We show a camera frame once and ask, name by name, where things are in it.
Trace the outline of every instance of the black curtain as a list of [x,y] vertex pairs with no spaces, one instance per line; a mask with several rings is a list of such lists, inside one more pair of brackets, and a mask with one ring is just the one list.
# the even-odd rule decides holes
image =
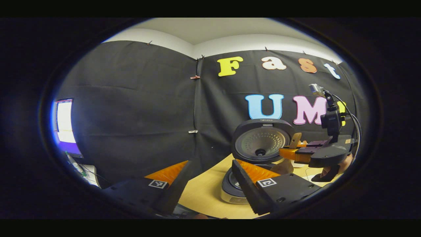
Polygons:
[[[219,59],[242,57],[235,75],[219,77]],[[262,58],[276,57],[287,67],[267,70]],[[300,68],[298,59],[313,61],[316,73]],[[341,79],[323,65],[335,68]],[[282,117],[302,140],[327,138],[314,123],[296,125],[293,97],[305,96],[313,105],[317,83],[344,100],[352,113],[364,93],[345,63],[288,51],[240,51],[193,59],[176,51],[142,42],[112,41],[83,57],[65,79],[57,99],[73,98],[72,127],[85,163],[97,167],[111,183],[143,177],[170,165],[195,160],[195,176],[231,153],[232,134],[249,120],[250,94],[261,94],[262,113],[273,113],[271,94],[282,94]],[[369,108],[361,105],[359,116]],[[351,134],[351,120],[342,128]],[[100,181],[102,187],[111,183]]]

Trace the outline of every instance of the letter m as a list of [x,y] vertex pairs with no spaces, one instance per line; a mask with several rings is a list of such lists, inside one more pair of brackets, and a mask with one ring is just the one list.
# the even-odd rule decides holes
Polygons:
[[294,124],[302,125],[306,123],[304,119],[304,114],[307,117],[309,124],[313,122],[316,115],[317,118],[314,121],[315,124],[321,125],[322,120],[320,116],[326,114],[326,99],[323,97],[318,97],[314,102],[314,105],[311,106],[310,102],[304,96],[295,96],[293,100],[297,103],[297,118],[294,119]]

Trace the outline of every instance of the wire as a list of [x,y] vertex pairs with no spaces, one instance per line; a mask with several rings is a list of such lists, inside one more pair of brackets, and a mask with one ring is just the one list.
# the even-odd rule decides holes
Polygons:
[[308,181],[310,181],[310,180],[309,180],[309,175],[307,174],[307,170],[306,170],[306,177],[307,177],[307,180],[308,180]]
[[94,183],[96,183],[96,181],[95,180],[92,180],[92,179],[88,179],[88,178],[85,178],[86,180],[89,180],[89,181],[92,181],[92,182],[94,182]]
[[358,150],[359,150],[359,148],[360,148],[360,142],[361,142],[361,136],[362,136],[362,130],[361,130],[361,125],[360,125],[360,122],[358,121],[358,119],[357,119],[357,117],[355,116],[355,115],[353,115],[350,111],[349,111],[349,109],[348,109],[348,107],[345,105],[345,103],[338,97],[338,96],[336,96],[336,95],[334,95],[334,94],[332,94],[332,93],[330,93],[332,96],[334,96],[334,97],[336,97],[344,106],[345,106],[345,109],[346,109],[346,111],[348,112],[348,114],[351,116],[351,118],[352,118],[352,122],[354,122],[354,125],[355,125],[355,129],[356,129],[356,131],[357,131],[357,149],[355,150],[355,155],[353,156],[353,158],[352,158],[352,161],[351,161],[351,164],[354,162],[354,160],[355,160],[355,158],[357,157],[357,153],[358,153]]
[[94,172],[92,172],[92,171],[90,171],[88,168],[86,168],[83,164],[78,164],[78,165],[81,165],[85,170],[87,170],[87,171],[89,171],[89,172],[91,172],[91,173],[93,173],[95,176],[98,176],[98,177],[101,177],[101,178],[103,178],[105,181],[107,181],[108,183],[110,183],[110,184],[112,184],[110,181],[108,181],[106,178],[104,178],[104,177],[102,177],[102,176],[100,176],[100,175],[98,175],[98,174],[95,174]]

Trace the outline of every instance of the desk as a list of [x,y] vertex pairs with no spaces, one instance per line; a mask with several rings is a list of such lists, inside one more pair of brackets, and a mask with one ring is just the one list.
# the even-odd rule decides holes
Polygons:
[[[180,197],[179,204],[216,218],[253,219],[259,217],[249,204],[231,204],[221,199],[222,180],[231,167],[233,159],[234,157],[230,154],[209,170],[191,179]],[[308,165],[294,168],[294,174],[301,177],[313,176],[321,172],[322,168],[309,168]],[[324,186],[327,182],[315,184]]]

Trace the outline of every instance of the orange object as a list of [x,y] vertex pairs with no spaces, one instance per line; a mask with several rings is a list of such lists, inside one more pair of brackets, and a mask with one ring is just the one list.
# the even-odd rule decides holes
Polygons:
[[238,161],[238,163],[245,170],[245,172],[248,174],[248,176],[250,177],[250,179],[253,181],[254,184],[256,184],[256,182],[259,180],[280,176],[280,174],[277,174],[265,168],[259,167],[257,165],[253,165],[253,164],[250,164],[238,159],[235,159],[235,160]]
[[300,141],[298,144],[297,144],[297,147],[307,147],[307,141]]
[[168,184],[171,185],[176,179],[176,177],[179,175],[180,171],[187,164],[187,162],[188,161],[184,161],[175,165],[171,165],[165,169],[147,175],[145,176],[145,178],[168,182]]
[[296,154],[296,151],[298,149],[280,148],[279,155],[296,162],[310,163],[311,154]]

